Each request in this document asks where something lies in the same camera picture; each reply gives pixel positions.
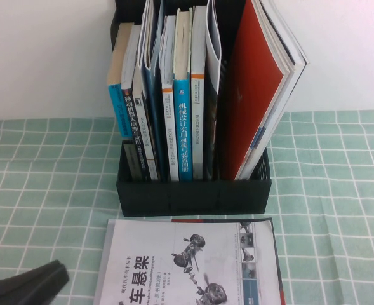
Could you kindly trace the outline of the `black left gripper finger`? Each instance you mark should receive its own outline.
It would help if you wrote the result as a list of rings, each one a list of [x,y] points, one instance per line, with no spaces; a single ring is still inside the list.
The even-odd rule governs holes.
[[[23,304],[23,298],[31,284],[60,265],[54,260],[43,266],[0,280],[0,304]]]
[[[47,275],[40,277],[29,286],[23,298],[23,304],[51,304],[69,280],[69,274],[64,265],[53,268]]]

